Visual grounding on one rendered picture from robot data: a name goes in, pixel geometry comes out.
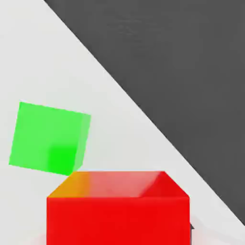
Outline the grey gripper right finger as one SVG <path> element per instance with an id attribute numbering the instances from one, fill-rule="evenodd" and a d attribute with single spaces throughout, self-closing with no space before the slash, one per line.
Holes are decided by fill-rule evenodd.
<path id="1" fill-rule="evenodd" d="M 226 245 L 213 230 L 205 227 L 199 220 L 191 220 L 191 245 Z"/>

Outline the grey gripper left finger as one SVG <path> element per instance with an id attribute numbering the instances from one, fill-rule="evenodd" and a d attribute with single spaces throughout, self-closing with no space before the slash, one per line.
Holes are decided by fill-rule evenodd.
<path id="1" fill-rule="evenodd" d="M 31 240 L 31 245 L 46 245 L 46 233 L 41 233 Z"/>

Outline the small green cube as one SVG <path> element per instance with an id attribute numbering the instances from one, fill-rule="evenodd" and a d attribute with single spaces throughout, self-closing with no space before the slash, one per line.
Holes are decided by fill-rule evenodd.
<path id="1" fill-rule="evenodd" d="M 9 165 L 69 176 L 83 164 L 89 114 L 20 102 Z"/>

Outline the small red cube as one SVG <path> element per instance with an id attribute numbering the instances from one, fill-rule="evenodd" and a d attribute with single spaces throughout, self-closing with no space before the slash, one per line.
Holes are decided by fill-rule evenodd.
<path id="1" fill-rule="evenodd" d="M 164 171 L 77 171 L 46 210 L 46 245 L 190 245 L 189 196 Z"/>

